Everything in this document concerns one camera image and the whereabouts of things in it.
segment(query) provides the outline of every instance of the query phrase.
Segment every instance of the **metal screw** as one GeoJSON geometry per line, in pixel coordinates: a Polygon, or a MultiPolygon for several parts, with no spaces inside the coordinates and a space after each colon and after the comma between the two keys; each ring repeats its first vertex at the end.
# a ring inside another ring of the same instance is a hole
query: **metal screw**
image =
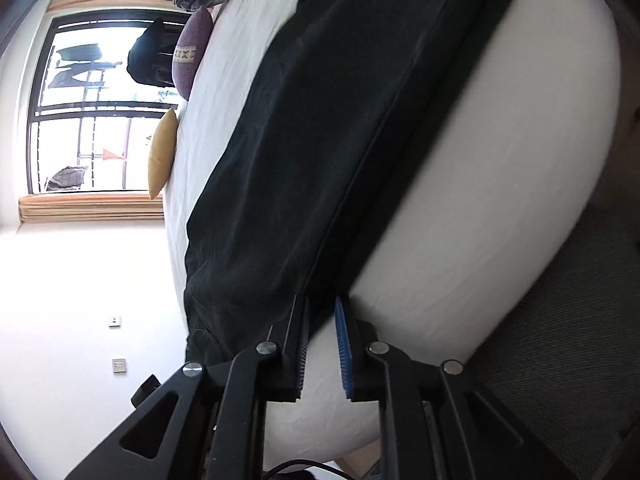
{"type": "Polygon", "coordinates": [[[460,375],[465,369],[460,361],[451,359],[442,365],[442,369],[449,375],[460,375]]]}
{"type": "Polygon", "coordinates": [[[258,351],[258,354],[269,355],[273,354],[278,347],[276,346],[276,343],[272,341],[263,341],[259,343],[255,349],[258,351]]]}
{"type": "Polygon", "coordinates": [[[197,377],[202,373],[202,365],[196,362],[187,363],[182,367],[182,373],[187,377],[197,377]]]}
{"type": "Polygon", "coordinates": [[[374,341],[369,345],[369,351],[375,355],[383,355],[389,352],[389,345],[384,341],[374,341]]]}

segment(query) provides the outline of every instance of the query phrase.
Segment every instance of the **white sheet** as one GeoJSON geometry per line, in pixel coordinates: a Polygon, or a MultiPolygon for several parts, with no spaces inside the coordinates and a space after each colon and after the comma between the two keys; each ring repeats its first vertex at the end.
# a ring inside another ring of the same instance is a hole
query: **white sheet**
{"type": "MultiPolygon", "coordinates": [[[[186,221],[296,1],[231,0],[180,111],[164,199],[180,298],[186,221]]],[[[465,361],[514,306],[597,180],[618,65],[601,0],[514,0],[351,291],[382,339],[424,362],[465,361]]],[[[344,398],[332,322],[310,343],[302,399],[270,404],[266,431],[267,468],[291,458],[325,462],[376,438],[376,405],[344,398]]]]}

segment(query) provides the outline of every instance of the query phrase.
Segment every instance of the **purple cushion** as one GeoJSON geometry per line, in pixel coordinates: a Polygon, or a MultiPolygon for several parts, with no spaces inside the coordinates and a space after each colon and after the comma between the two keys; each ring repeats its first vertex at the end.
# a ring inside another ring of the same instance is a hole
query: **purple cushion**
{"type": "Polygon", "coordinates": [[[212,31],[211,14],[206,7],[200,7],[187,21],[175,46],[172,66],[175,89],[187,101],[212,31]]]}

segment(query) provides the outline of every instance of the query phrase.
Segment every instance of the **mattress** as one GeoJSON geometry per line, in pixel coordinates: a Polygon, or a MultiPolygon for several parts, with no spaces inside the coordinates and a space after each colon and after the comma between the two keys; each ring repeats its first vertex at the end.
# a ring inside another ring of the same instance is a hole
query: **mattress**
{"type": "MultiPolygon", "coordinates": [[[[164,211],[179,298],[186,222],[296,3],[229,1],[178,111],[164,211]]],[[[601,0],[514,0],[351,290],[359,316],[413,359],[468,359],[587,202],[618,88],[615,27],[601,0]]],[[[292,458],[324,462],[377,431],[377,406],[344,397],[329,322],[310,342],[302,398],[268,406],[265,468],[292,458]]]]}

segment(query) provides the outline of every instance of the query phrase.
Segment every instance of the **yellow pillow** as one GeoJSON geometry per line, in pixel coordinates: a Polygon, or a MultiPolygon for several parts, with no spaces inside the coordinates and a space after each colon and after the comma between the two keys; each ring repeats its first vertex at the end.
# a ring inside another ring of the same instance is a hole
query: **yellow pillow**
{"type": "Polygon", "coordinates": [[[160,190],[169,180],[174,164],[175,140],[178,133],[178,118],[173,108],[169,108],[162,116],[149,150],[149,198],[160,194],[160,190]]]}

